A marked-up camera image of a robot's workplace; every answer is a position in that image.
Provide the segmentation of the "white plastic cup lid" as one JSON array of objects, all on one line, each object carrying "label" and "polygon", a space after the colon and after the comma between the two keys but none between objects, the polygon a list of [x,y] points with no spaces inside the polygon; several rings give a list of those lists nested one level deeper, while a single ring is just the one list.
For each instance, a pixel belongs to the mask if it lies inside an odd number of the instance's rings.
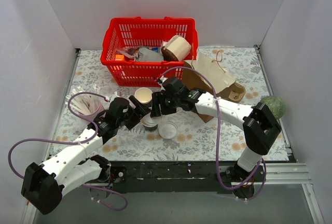
[{"label": "white plastic cup lid", "polygon": [[173,139],[177,135],[178,129],[173,122],[166,121],[159,125],[158,132],[163,139]]}]

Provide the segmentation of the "brown paper bag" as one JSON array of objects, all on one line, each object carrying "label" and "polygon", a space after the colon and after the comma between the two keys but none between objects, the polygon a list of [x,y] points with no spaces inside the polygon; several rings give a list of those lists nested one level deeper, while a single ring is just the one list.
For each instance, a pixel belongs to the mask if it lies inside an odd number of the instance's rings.
[{"label": "brown paper bag", "polygon": [[222,67],[223,54],[219,50],[216,58],[210,59],[200,52],[195,60],[185,60],[182,83],[189,90],[199,88],[220,97],[220,92],[236,82],[235,76]]}]

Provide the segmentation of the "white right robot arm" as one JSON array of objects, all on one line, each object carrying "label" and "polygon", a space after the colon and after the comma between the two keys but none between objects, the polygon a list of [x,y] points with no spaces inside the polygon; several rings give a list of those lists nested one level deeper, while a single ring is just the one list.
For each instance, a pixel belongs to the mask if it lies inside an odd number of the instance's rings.
[{"label": "white right robot arm", "polygon": [[150,116],[160,117],[176,112],[194,111],[235,125],[244,132],[246,148],[235,166],[235,176],[240,181],[249,180],[254,167],[265,156],[282,128],[268,105],[242,105],[221,98],[199,88],[189,90],[176,77],[162,82],[161,91],[152,94]]}]

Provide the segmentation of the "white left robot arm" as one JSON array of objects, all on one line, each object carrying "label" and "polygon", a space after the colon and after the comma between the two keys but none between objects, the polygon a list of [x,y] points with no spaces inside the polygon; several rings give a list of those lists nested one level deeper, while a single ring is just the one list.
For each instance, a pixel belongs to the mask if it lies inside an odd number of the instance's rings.
[{"label": "white left robot arm", "polygon": [[67,146],[40,165],[26,170],[21,194],[42,214],[51,213],[62,198],[91,180],[106,182],[111,175],[110,162],[100,155],[90,156],[114,137],[118,129],[135,127],[150,113],[134,96],[113,97],[109,108],[98,113],[72,145]]}]

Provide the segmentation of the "black paper coffee cup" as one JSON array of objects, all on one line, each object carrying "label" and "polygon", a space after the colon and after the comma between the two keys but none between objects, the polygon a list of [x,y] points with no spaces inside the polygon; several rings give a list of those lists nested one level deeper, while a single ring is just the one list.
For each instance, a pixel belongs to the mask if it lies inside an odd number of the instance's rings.
[{"label": "black paper coffee cup", "polygon": [[158,129],[158,124],[147,125],[147,124],[143,123],[143,128],[148,132],[153,132]]}]

